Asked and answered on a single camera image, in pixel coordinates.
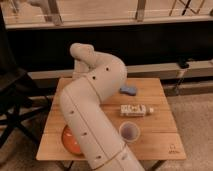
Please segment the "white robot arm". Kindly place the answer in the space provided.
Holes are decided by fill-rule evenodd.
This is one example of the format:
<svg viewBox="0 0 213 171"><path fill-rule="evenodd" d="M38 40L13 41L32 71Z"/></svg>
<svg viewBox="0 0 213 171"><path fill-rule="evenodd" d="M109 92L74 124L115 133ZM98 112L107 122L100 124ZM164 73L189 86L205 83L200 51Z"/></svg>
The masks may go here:
<svg viewBox="0 0 213 171"><path fill-rule="evenodd" d="M75 59L73 80L62 89L59 104L90 167L95 171L145 171L100 107L124 85L124 62L89 44L74 43L70 53Z"/></svg>

